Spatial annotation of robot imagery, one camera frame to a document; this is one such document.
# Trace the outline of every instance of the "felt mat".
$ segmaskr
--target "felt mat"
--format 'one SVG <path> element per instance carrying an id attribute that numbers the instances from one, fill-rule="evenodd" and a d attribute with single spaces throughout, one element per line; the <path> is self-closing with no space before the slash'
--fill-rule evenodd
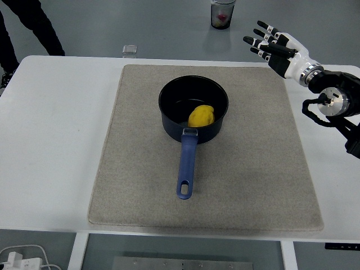
<path id="1" fill-rule="evenodd" d="M 188 200 L 176 195 L 181 144 L 166 134 L 158 105 L 163 86 L 183 75 L 208 77 L 229 98 L 222 129 L 197 147 Z M 117 226 L 321 230 L 284 81 L 262 67 L 125 66 L 88 218 Z"/>

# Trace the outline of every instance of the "black saucepan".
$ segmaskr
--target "black saucepan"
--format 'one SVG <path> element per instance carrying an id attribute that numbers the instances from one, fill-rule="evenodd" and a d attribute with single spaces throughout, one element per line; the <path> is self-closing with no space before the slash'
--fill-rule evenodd
<path id="1" fill-rule="evenodd" d="M 182 76 L 167 83 L 159 95 L 159 107 L 167 134 L 182 143 L 177 196 L 189 199 L 194 181 L 197 144 L 210 141 L 221 129 L 228 109 L 225 90 L 213 80 L 202 76 Z M 189 128 L 188 117 L 200 105 L 214 108 L 213 124 Z"/>

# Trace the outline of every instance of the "yellow fruit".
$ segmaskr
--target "yellow fruit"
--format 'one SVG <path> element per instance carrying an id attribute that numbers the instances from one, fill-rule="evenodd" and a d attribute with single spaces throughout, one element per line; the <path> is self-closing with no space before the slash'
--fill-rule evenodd
<path id="1" fill-rule="evenodd" d="M 210 125 L 214 121 L 214 108 L 209 105 L 200 105 L 190 114 L 187 125 L 191 128 L 198 128 Z"/>

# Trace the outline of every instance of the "pan handle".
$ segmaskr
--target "pan handle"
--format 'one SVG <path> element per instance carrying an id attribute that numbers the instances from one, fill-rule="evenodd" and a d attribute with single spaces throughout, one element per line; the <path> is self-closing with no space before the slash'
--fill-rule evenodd
<path id="1" fill-rule="evenodd" d="M 196 129 L 184 128 L 181 135 L 181 158 L 178 184 L 176 189 L 177 196 L 182 200 L 187 200 L 192 195 L 192 184 L 194 182 L 195 169 L 195 154 L 198 140 L 199 137 L 197 136 Z"/>

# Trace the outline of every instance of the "person's leg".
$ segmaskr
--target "person's leg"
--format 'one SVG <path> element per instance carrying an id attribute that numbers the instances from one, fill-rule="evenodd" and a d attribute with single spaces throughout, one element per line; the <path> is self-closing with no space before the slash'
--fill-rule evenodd
<path id="1" fill-rule="evenodd" d="M 8 5 L 26 28 L 33 31 L 49 55 L 65 55 L 50 20 L 41 9 L 40 1 L 2 0 L 2 2 Z"/>
<path id="2" fill-rule="evenodd" d="M 0 65 L 7 73 L 13 73 L 19 63 L 15 56 L 14 47 L 5 28 L 4 17 L 0 11 Z"/>

